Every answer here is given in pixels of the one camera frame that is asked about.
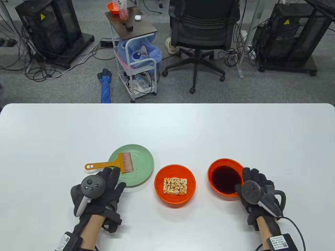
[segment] person's foot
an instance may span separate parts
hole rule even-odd
[[[177,53],[177,48],[171,45],[171,37],[168,37],[165,41],[165,47],[170,55],[174,55]]]

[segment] chair backrest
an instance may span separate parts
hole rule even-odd
[[[235,23],[240,19],[240,0],[176,0],[172,45],[194,49],[230,48]]]

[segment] hand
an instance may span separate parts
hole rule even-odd
[[[255,168],[252,170],[250,170],[250,168],[248,167],[243,168],[242,174],[244,182],[252,180],[256,182],[261,188],[264,188],[266,185],[273,186],[274,188],[273,182],[271,180],[267,180],[265,175],[259,173],[259,171]],[[248,203],[242,195],[241,188],[242,186],[240,184],[237,184],[235,186],[235,191],[239,194],[241,202],[249,214],[247,220],[248,225],[253,225],[255,230],[259,231],[259,227],[256,220],[258,217],[263,216],[266,223],[269,225],[270,230],[272,229],[274,232],[277,232],[279,230],[279,227],[277,228],[278,224],[275,223],[274,217],[259,205],[252,205]],[[277,199],[275,199],[275,203],[279,206],[279,202]]]
[[[92,215],[101,215],[105,217],[106,219],[102,227],[110,233],[115,232],[118,225],[121,224],[122,220],[116,211],[118,209],[117,203],[119,202],[120,196],[123,189],[126,187],[126,184],[121,182],[118,186],[116,186],[120,176],[120,171],[121,170],[118,167],[114,167],[113,169],[106,167],[96,174],[103,178],[106,188],[100,197],[91,200],[91,203],[87,204],[84,212],[79,218],[83,223],[78,225],[77,232],[82,231],[83,227],[87,224]],[[73,189],[78,190],[79,186],[80,185],[77,185]],[[72,196],[72,201],[75,205],[78,203],[78,199],[75,196]]]

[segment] gray carpet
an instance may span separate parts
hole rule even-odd
[[[106,5],[110,0],[73,0],[81,30],[93,34],[96,41],[102,37],[110,37],[108,21],[104,15]],[[159,10],[153,0],[145,0],[149,9]],[[267,1],[262,20],[267,19],[277,0]],[[19,23],[14,7],[21,0],[9,0],[5,3],[12,18]],[[162,15],[148,12],[141,0],[141,10],[151,18],[158,33],[154,40],[168,56],[164,41],[169,36],[168,0],[162,0],[164,5]],[[248,0],[243,29],[250,25],[255,9],[256,0]],[[190,94],[192,85],[193,65],[179,67],[169,71],[169,75],[161,77],[158,83],[157,96],[148,95],[136,100],[138,103],[335,103],[335,38],[333,35],[324,35],[316,47],[313,57],[318,67],[318,75],[310,77],[308,74],[283,73],[266,71],[259,73],[247,60],[243,62],[245,78],[240,79],[237,68],[228,68],[222,60],[215,56],[215,64],[226,71],[226,80],[219,81],[219,75],[200,66],[197,76],[196,93]],[[98,51],[98,57],[113,56],[110,49]],[[17,49],[6,50],[0,48],[0,65],[8,65],[17,57]],[[176,57],[165,59],[165,65],[179,60]],[[117,73],[115,59],[100,61],[90,58],[87,63],[65,73],[58,79],[36,83],[28,80],[23,71],[10,72],[0,70],[0,106],[8,103],[99,103],[101,99],[101,84],[96,74],[108,68]],[[114,77],[111,83],[112,102],[128,103],[130,97],[121,82]]]

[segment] computer case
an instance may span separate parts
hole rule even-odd
[[[36,59],[70,68],[94,41],[82,33],[71,0],[27,0],[16,11],[37,50]]]
[[[269,21],[257,27],[253,38],[258,70],[315,76],[312,53],[331,22],[309,4],[276,4]]]

